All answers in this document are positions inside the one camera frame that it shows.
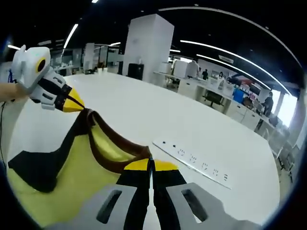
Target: person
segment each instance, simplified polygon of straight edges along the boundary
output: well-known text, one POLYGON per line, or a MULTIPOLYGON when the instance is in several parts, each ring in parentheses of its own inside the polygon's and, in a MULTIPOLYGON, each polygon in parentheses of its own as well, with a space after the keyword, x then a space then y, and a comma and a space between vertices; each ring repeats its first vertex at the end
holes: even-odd
POLYGON ((26 95, 27 92, 19 83, 0 83, 0 102, 21 99, 26 95))
POLYGON ((202 73, 202 78, 203 78, 204 80, 207 80, 207 79, 208 79, 208 70, 207 70, 207 69, 205 69, 205 71, 202 73))
POLYGON ((272 108, 273 108, 273 93, 269 92, 269 96, 267 97, 267 99, 265 99, 264 103, 262 103, 262 105, 264 106, 264 112, 263 114, 267 117, 270 116, 272 108))
POLYGON ((196 59, 193 59, 188 66, 186 71, 186 78, 197 78, 199 75, 199 65, 197 64, 196 59))

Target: garment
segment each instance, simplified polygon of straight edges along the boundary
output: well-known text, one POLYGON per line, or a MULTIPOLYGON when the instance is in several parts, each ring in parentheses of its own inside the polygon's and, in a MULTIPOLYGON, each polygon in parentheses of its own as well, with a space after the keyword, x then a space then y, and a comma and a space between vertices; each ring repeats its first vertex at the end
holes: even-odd
POLYGON ((203 78, 204 80, 208 79, 208 72, 204 71, 204 72, 202 73, 202 78, 203 78))
POLYGON ((185 77, 196 78, 198 77, 198 72, 199 72, 199 65, 195 61, 192 61, 187 66, 185 77))
POLYGON ((84 109, 54 152, 22 151, 9 161, 8 179, 27 213, 45 227, 74 217, 83 202, 115 184, 124 168, 150 158, 149 148, 117 134, 84 109))
POLYGON ((263 106, 264 106, 264 115, 269 116, 271 114, 272 108, 273 108, 274 101, 271 97, 267 97, 265 99, 263 106))

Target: black ceiling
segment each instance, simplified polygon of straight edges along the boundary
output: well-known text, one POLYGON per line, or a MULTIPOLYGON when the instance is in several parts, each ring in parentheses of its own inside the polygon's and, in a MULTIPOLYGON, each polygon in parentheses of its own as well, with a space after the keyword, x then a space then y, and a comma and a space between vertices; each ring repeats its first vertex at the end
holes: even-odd
MULTIPOLYGON (((271 81, 267 74, 247 62, 225 52, 198 45, 184 44, 180 40, 189 40, 216 46, 236 53, 256 63, 279 81, 297 84, 303 87, 303 70, 292 55, 273 37, 256 26, 236 17, 204 10, 158 11, 168 7, 194 6, 209 7, 243 16, 276 35, 298 58, 305 70, 307 64, 304 25, 305 9, 303 5, 291 3, 269 3, 268 1, 233 0, 53 0, 31 3, 25 1, 15 5, 7 18, 10 26, 5 28, 11 35, 15 46, 26 44, 37 46, 46 40, 66 39, 75 23, 79 24, 68 47, 84 47, 88 42, 111 44, 122 42, 128 33, 130 20, 143 15, 157 13, 175 26, 173 48, 181 54, 195 57, 196 54, 219 59, 223 55, 233 59, 234 66, 259 78, 271 81)), ((281 90, 278 85, 269 85, 281 90)), ((298 90, 291 89, 297 95, 298 90)))

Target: cable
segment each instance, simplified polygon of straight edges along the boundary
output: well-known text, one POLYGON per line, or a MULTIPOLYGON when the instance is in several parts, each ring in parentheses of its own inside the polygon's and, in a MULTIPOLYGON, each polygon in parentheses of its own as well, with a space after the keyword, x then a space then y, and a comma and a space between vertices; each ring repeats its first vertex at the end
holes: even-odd
POLYGON ((3 105, 2 105, 1 118, 0 118, 0 151, 1 151, 2 162, 3 162, 4 168, 6 170, 6 164, 4 162, 4 157, 3 157, 3 153, 2 153, 2 144, 1 144, 1 141, 2 141, 2 117, 3 117, 3 110, 4 110, 5 104, 6 104, 6 102, 4 102, 3 105))

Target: brown cloth trim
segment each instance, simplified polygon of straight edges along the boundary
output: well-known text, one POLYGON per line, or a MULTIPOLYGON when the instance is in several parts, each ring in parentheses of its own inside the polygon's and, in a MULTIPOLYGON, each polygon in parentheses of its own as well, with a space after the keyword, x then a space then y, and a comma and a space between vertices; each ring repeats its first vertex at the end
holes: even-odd
POLYGON ((142 146, 135 143, 132 143, 131 141, 123 138, 121 135, 119 135, 117 132, 115 132, 102 118, 101 116, 93 110, 88 110, 87 114, 87 133, 90 140, 90 147, 92 150, 92 153, 96 159, 96 161, 105 169, 114 172, 114 173, 122 173, 124 168, 134 162, 139 161, 142 159, 150 158, 152 155, 149 151, 148 146, 142 146), (135 158, 129 160, 129 161, 111 161, 103 156, 102 153, 98 150, 93 134, 91 129, 91 122, 93 119, 98 123, 99 127, 102 129, 102 131, 110 138, 110 140, 117 145, 121 150, 123 150, 126 153, 132 154, 135 156, 135 158))

